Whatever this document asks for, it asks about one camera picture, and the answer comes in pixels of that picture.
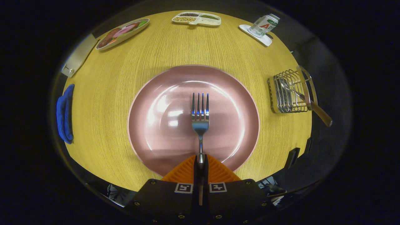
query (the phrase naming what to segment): fork handle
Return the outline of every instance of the fork handle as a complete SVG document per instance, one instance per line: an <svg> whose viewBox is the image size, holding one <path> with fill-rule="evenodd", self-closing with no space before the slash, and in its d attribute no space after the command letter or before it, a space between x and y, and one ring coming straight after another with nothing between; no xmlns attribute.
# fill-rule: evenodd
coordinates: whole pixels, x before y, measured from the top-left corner
<svg viewBox="0 0 400 225"><path fill-rule="evenodd" d="M199 136L199 150L203 153L203 136Z"/></svg>
<svg viewBox="0 0 400 225"><path fill-rule="evenodd" d="M199 136L199 154L197 155L197 162L200 169L202 169L204 165L203 136Z"/></svg>

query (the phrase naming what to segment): blue cloth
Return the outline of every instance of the blue cloth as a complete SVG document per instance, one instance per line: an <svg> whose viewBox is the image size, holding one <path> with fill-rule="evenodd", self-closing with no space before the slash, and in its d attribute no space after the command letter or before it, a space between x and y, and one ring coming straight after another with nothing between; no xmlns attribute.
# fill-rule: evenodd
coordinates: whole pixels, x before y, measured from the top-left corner
<svg viewBox="0 0 400 225"><path fill-rule="evenodd" d="M72 139L74 138L72 134L72 94L74 92L74 84L68 86L65 90L64 95L62 95L57 100L57 109L56 109L56 116L57 116L57 127L58 133L62 140L66 143L71 144Z"/></svg>

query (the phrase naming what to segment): yellow wooden tabletop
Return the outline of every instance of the yellow wooden tabletop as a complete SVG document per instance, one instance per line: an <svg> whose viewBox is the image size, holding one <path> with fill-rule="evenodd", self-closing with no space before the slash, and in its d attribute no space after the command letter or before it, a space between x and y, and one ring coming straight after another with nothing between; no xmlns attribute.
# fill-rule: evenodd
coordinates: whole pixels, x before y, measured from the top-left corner
<svg viewBox="0 0 400 225"><path fill-rule="evenodd" d="M150 23L143 31L103 52L93 49L67 79L64 89L75 84L74 139L66 144L71 157L99 178L134 191L150 178L160 179L139 161L129 144L129 107L152 77L185 64L226 71L256 102L260 137L251 157L235 171L240 178L258 181L277 172L295 147L300 147L301 155L311 134L311 111L274 113L267 85L268 77L296 69L297 62L286 46L269 32L274 39L265 47L239 29L239 25L251 22L220 13L208 12L221 17L219 27L175 24L171 19L179 12L146 16Z"/></svg>

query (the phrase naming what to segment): white coaster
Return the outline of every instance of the white coaster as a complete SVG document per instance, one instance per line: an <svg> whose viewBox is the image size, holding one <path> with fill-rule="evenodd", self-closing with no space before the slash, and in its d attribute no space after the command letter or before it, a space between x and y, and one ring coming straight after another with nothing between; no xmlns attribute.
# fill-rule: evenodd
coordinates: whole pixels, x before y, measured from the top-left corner
<svg viewBox="0 0 400 225"><path fill-rule="evenodd" d="M259 42L263 43L265 46L269 46L272 43L272 40L267 35L264 35L262 38L258 38L256 36L252 35L248 31L248 29L250 28L249 25L242 24L242 25L239 25L239 28L242 31L244 31L245 33L247 33L248 35L252 36L254 39L257 39Z"/></svg>

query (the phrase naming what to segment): beans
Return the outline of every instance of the beans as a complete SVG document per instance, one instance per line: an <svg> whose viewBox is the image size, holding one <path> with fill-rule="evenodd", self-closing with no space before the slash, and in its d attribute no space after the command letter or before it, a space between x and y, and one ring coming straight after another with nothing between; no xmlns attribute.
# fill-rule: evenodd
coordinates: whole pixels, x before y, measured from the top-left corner
<svg viewBox="0 0 400 225"><path fill-rule="evenodd" d="M187 16L184 16L184 17L175 17L175 18L174 18L174 21L184 21L184 22L193 22L193 21L195 21L195 20L196 20L196 18L187 17Z"/></svg>
<svg viewBox="0 0 400 225"><path fill-rule="evenodd" d="M194 13L184 13L184 14L181 14L180 16L199 16L199 15L194 14Z"/></svg>
<svg viewBox="0 0 400 225"><path fill-rule="evenodd" d="M213 17L213 16L209 16L209 15L202 15L201 17L209 18L209 19L213 19L213 20L219 20L218 18Z"/></svg>

